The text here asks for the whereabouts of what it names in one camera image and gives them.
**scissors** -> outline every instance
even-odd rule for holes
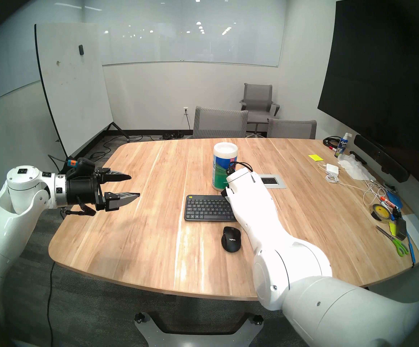
[[[402,242],[400,242],[399,240],[397,240],[396,238],[388,234],[385,230],[383,230],[379,226],[376,225],[376,228],[380,230],[382,233],[384,233],[389,239],[392,240],[393,244],[396,246],[397,253],[400,257],[404,255],[409,255],[409,250],[407,250],[407,246],[405,246]]]

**wooden table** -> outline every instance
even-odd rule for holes
[[[107,183],[102,189],[140,192],[141,197],[119,211],[67,216],[50,242],[50,257],[70,270],[144,290],[256,300],[253,252],[240,225],[183,218],[188,194],[218,194],[211,186],[213,146],[218,142],[235,143],[238,160],[250,163],[259,174],[283,178],[286,189],[269,190],[280,221],[288,233],[324,251],[334,277],[369,286],[411,267],[410,255],[400,258],[393,243],[375,228],[377,221],[362,202],[363,192],[326,182],[325,172],[308,155],[318,154],[324,159],[321,163],[337,164],[336,158],[322,141],[307,139],[187,139],[123,145],[105,166],[132,179]],[[344,169],[339,179],[366,189]],[[236,253],[221,246],[225,225],[242,231],[242,247]],[[389,231],[387,224],[379,225]]]

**gray carpet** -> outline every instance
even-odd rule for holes
[[[105,137],[86,158],[93,152],[108,151],[102,144],[111,138]],[[150,138],[145,137],[142,141],[148,140]],[[96,165],[102,166],[125,143],[123,137],[109,142],[107,146],[112,151]],[[61,223],[59,210],[45,211],[41,215],[3,288],[6,329],[10,336],[41,347],[50,346],[46,306],[53,261],[48,255],[48,246]],[[52,285],[49,315],[54,346],[147,346],[134,325],[134,314],[140,311],[157,317],[157,324],[166,332],[187,333],[235,331],[245,313],[259,314],[264,317],[265,325],[251,346],[306,346],[280,311],[268,311],[257,301],[223,301],[147,292],[100,281],[57,264],[52,273]]]

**chair backrest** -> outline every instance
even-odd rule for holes
[[[272,85],[245,83],[243,102],[247,104],[248,111],[270,111],[272,103]]]
[[[268,138],[315,139],[315,120],[281,120],[269,118]]]
[[[196,106],[193,138],[244,138],[248,111],[223,111]]]

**red marker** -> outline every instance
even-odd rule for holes
[[[393,203],[391,203],[388,199],[386,199],[384,196],[380,196],[380,200],[384,201],[384,203],[390,207],[392,207],[393,209],[396,208],[397,210],[399,210],[399,208],[394,205]]]

